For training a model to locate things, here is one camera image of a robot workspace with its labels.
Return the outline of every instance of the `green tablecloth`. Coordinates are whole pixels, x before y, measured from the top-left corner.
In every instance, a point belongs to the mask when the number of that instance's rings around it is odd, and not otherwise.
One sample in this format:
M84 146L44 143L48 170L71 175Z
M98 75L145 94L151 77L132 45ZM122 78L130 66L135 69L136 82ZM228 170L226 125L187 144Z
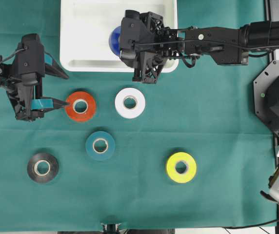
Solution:
M178 1L181 28L238 28L263 20L263 11L262 0ZM38 33L58 60L59 27L57 0L0 0L4 56L22 35ZM85 89L95 97L97 113L83 124L64 110L33 123L16 121L0 89L0 231L99 230L101 222L122 223L121 228L238 226L275 218L275 205L259 195L274 170L272 136L253 113L252 80L266 64L255 58L249 66L223 67L202 57L193 69L180 63L162 74L157 85L132 83L131 73L45 77L45 96L65 100ZM133 120L114 107L124 87L136 87L146 97L144 113ZM85 140L96 130L115 138L108 161L86 155ZM53 181L37 184L26 167L43 151L58 159L60 171ZM175 151L197 161L189 183L166 176L166 159Z

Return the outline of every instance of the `black robotic arm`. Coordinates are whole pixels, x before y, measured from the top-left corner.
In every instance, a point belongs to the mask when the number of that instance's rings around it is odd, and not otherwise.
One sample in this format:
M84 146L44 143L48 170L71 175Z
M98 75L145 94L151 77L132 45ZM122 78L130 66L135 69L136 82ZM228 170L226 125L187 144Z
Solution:
M179 32L185 37L178 37ZM156 83L168 59L182 59L189 68L201 55L210 55L218 65L248 65L249 56L261 57L279 49L279 21L254 22L240 29L170 29L164 27L160 15L127 10L119 43L120 59L134 68L133 81Z
M15 56L12 64L4 64ZM38 34L22 37L16 51L9 57L0 56L0 87L15 111L17 120L34 121L44 113L62 108L67 102L42 95L42 78L45 74L68 79L68 75L46 53Z

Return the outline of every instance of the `black cable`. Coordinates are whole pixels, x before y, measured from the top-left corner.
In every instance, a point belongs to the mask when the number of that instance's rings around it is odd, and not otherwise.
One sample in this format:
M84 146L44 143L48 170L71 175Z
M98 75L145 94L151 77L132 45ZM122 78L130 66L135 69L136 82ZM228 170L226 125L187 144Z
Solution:
M23 48L22 48L22 49L15 50L15 52L12 53L10 56L8 56L8 57L4 58L2 61L0 61L0 65L1 65L2 63L4 63L4 62L8 61L9 59L11 59L11 58L12 58L15 54L17 54L18 52L23 51L23 50L24 50Z
M224 229L228 232L228 234L231 234L229 230L227 230L226 228L224 228Z
M252 54L249 54L249 57L253 57L253 58L261 58L261 57L264 57L264 56L267 56L271 53L272 51L269 51L269 52L266 52L264 54L261 54L261 55L252 55Z
M254 228L254 227L265 226L265 225L267 225L267 224L275 223L275 222L278 222L278 221L279 221L279 218L273 219L273 220L271 220L271 221L267 221L267 222L264 222L264 223L259 223L259 224L253 224L253 225L242 226L242 227L226 227L226 228L228 228L228 229Z
M205 40L205 39L204 40L188 39L188 40L165 41L165 42L155 42L155 43L137 43L137 42L135 42L134 44L137 44L137 45L161 45L161 44L172 44L172 43L193 42L193 41L219 43L219 44L224 44L224 45L237 47L237 48L243 49L243 50L258 50L258 49L266 49L266 48L279 48L279 45L268 45L268 46L259 46L259 47L244 47L244 46L235 45L235 44L228 43L228 42L221 42L221 41L216 41L216 40Z
M265 229L263 229L262 227L259 227L261 228L263 231L265 231L267 234L270 234L268 231L266 231Z

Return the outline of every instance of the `white tray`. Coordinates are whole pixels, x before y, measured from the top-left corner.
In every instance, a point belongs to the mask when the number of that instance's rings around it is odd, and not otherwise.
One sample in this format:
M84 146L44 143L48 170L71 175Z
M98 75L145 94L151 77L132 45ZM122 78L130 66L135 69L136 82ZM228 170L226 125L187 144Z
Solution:
M125 10L152 11L164 25L178 27L176 0L61 0L60 62L68 71L133 72L108 44L111 32L121 24ZM172 72L179 61L167 61L163 72Z

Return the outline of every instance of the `red tape roll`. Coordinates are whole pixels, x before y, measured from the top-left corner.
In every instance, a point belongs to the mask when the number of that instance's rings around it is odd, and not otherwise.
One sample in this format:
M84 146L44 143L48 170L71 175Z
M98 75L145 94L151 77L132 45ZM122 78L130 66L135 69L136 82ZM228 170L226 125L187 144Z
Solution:
M77 112L75 106L81 101L85 102L87 109L83 112ZM74 92L67 98L66 102L68 102L69 105L65 107L65 111L67 115L76 122L86 122L96 113L96 102L87 92Z

